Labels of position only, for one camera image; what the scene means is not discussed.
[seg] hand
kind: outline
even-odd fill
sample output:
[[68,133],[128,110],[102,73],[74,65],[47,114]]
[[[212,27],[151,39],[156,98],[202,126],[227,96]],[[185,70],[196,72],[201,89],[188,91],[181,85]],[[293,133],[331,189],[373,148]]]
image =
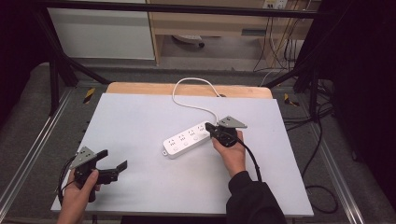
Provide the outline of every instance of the hand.
[[[74,181],[74,172],[74,170],[70,172],[67,183]],[[59,224],[82,223],[92,188],[95,188],[96,191],[100,188],[100,186],[95,186],[98,176],[99,172],[93,170],[82,189],[78,188],[76,182],[64,189],[64,202],[58,218]]]
[[[244,141],[241,131],[236,131],[239,139]],[[246,171],[245,148],[236,143],[232,147],[224,147],[216,138],[212,138],[213,147],[218,151],[224,161],[224,165],[230,174],[230,177],[241,171]]]

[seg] person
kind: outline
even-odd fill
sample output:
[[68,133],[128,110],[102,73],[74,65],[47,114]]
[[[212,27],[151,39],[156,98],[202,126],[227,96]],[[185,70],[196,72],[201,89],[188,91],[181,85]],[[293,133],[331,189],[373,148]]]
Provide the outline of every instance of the person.
[[[237,131],[243,141],[243,133]],[[245,148],[237,143],[224,147],[217,139],[212,139],[214,149],[220,154],[231,180],[229,190],[232,194],[226,204],[228,224],[283,224],[287,223],[276,198],[266,183],[252,181],[246,169]],[[98,172],[95,170],[87,182],[79,189],[75,184],[64,190],[64,202],[58,218],[59,224],[81,223],[88,203],[90,191],[95,187]],[[68,183],[74,180],[70,172]]]

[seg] black fabric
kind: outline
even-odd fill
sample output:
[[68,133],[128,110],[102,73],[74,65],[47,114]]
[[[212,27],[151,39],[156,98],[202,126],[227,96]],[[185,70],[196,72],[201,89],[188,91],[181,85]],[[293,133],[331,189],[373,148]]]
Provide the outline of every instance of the black fabric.
[[268,185],[252,181],[247,171],[235,175],[229,189],[232,196],[227,202],[228,224],[287,223]]
[[[26,0],[0,1],[0,125],[19,101],[32,69],[49,60],[40,45],[44,36],[28,4]],[[48,11],[44,13],[50,22]]]

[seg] black and yellow object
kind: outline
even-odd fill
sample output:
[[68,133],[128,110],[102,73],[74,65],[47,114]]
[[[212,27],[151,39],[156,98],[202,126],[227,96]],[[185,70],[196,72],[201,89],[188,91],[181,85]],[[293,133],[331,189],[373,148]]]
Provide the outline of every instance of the black and yellow object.
[[289,99],[289,95],[287,93],[285,93],[285,104],[294,105],[294,106],[300,106],[300,104],[298,102],[291,101]]
[[93,93],[95,92],[95,88],[90,88],[87,92],[87,94],[85,95],[84,101],[82,102],[83,104],[87,104],[90,102]]

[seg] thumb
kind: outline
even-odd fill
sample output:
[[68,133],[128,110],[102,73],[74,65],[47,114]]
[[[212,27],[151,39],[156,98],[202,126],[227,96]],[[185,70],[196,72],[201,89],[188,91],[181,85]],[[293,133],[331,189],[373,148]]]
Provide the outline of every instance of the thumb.
[[90,194],[92,188],[96,185],[96,181],[98,180],[99,171],[93,170],[90,176],[88,176],[87,181],[85,182],[84,186],[82,187],[81,191]]

